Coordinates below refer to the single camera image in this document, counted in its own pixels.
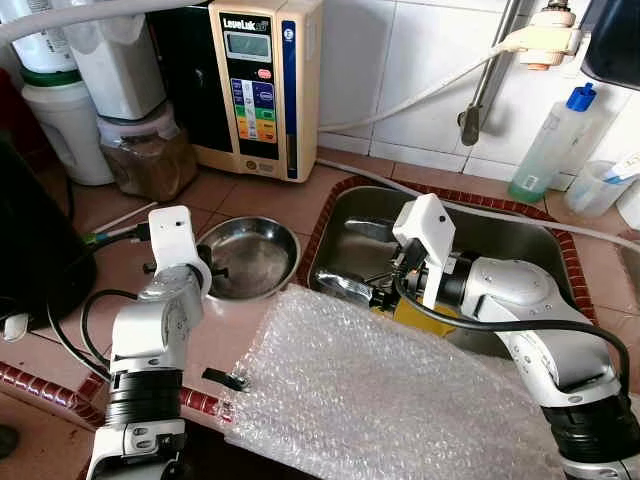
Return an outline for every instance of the black cable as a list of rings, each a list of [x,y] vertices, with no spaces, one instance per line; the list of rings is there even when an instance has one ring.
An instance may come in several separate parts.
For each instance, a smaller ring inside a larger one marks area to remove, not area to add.
[[[91,336],[89,335],[89,312],[91,311],[91,307],[93,304],[100,298],[106,297],[109,295],[119,296],[129,298],[131,300],[136,300],[138,296],[135,293],[127,292],[125,290],[117,290],[117,289],[106,289],[95,292],[84,304],[82,308],[82,316],[80,319],[80,334],[82,336],[82,341],[84,342],[87,349],[91,352],[91,354],[100,362],[105,368],[109,368],[109,360],[107,360],[100,351],[96,348],[93,341],[91,340]]]
[[[77,259],[75,259],[73,262],[71,262],[69,265],[67,265],[67,267],[65,268],[63,274],[68,272],[69,270],[71,270],[73,267],[78,265],[80,262],[86,260],[87,257],[93,255],[98,250],[100,250],[100,249],[102,249],[102,248],[104,248],[104,247],[106,247],[108,245],[111,245],[111,244],[113,244],[115,242],[118,242],[120,240],[124,240],[126,238],[135,238],[135,237],[136,237],[135,231],[126,231],[126,232],[122,232],[120,234],[114,235],[112,237],[109,237],[106,240],[103,240],[103,241],[101,241],[100,243],[98,243],[96,245],[93,245],[92,247],[88,248]],[[60,323],[58,322],[58,319],[54,318],[53,314],[51,313],[51,305],[49,304],[49,294],[50,293],[51,292],[48,291],[46,296],[45,296],[45,305],[47,307],[47,317],[49,318],[49,324],[51,325],[51,328],[53,329],[53,331],[55,332],[56,336],[58,337],[58,340],[60,340],[60,343],[62,344],[62,346],[64,348],[66,348],[67,351],[76,360],[78,360],[80,363],[82,363],[85,367],[87,367],[89,370],[91,370],[93,373],[98,375],[100,378],[102,378],[106,382],[110,382],[111,381],[111,375],[109,374],[109,372],[107,370],[105,370],[104,368],[102,368],[102,366],[96,365],[90,359],[88,359],[84,353],[82,353],[73,343],[71,343],[69,338],[62,331],[62,328],[60,327]]]
[[[73,196],[73,182],[71,177],[67,175],[67,218],[73,222],[76,216],[76,202]]]
[[[399,275],[395,275],[393,284],[395,289],[411,306],[422,313],[453,327],[464,328],[467,330],[477,330],[481,332],[522,332],[527,330],[570,330],[575,332],[588,333],[606,340],[615,347],[620,357],[620,385],[622,393],[629,394],[629,372],[630,359],[629,351],[622,340],[613,333],[603,330],[600,327],[591,325],[590,323],[573,322],[569,320],[522,320],[517,322],[478,322],[468,317],[452,317],[443,313],[432,310],[420,304],[412,298],[404,286]]]

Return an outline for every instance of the sink basin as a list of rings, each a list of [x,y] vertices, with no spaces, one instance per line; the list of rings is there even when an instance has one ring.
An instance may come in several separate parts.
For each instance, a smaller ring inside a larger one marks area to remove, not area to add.
[[[640,255],[628,248],[623,248],[620,252],[624,266],[629,273],[629,277],[631,277],[633,288],[636,290],[636,299],[638,300],[638,304],[640,304]]]
[[[393,222],[405,202],[412,197],[382,187],[356,187],[343,192],[325,227],[316,256],[309,270],[309,286],[324,291],[315,280],[319,270],[348,273],[365,280],[391,272],[390,260],[396,245],[373,240],[345,228],[352,217],[372,217]],[[453,249],[471,251],[498,259],[520,259],[535,263],[556,280],[565,299],[573,301],[560,246],[546,229],[494,220],[448,209],[456,226]],[[387,278],[371,281],[383,286]],[[494,334],[456,330],[447,336],[456,345],[478,353],[507,357]]]

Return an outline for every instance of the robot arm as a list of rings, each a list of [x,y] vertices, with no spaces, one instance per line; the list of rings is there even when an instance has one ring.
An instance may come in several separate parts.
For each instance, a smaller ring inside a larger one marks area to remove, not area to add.
[[[561,297],[553,278],[518,260],[451,256],[455,227],[435,195],[407,203],[393,233],[396,267],[412,294],[482,323],[571,320],[589,323]],[[640,427],[606,344],[565,330],[498,333],[558,444],[569,480],[640,479]]]
[[[189,210],[149,215],[156,274],[113,326],[110,402],[87,479],[173,478],[185,441],[180,388],[186,345],[203,317],[211,272],[198,257]]]

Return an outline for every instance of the stainless steel bowl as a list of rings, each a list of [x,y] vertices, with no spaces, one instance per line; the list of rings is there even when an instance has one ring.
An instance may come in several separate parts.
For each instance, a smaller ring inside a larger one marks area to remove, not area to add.
[[[227,220],[199,242],[211,248],[214,275],[209,294],[214,299],[246,301],[268,297],[282,289],[300,263],[294,233],[275,220],[240,217]]]

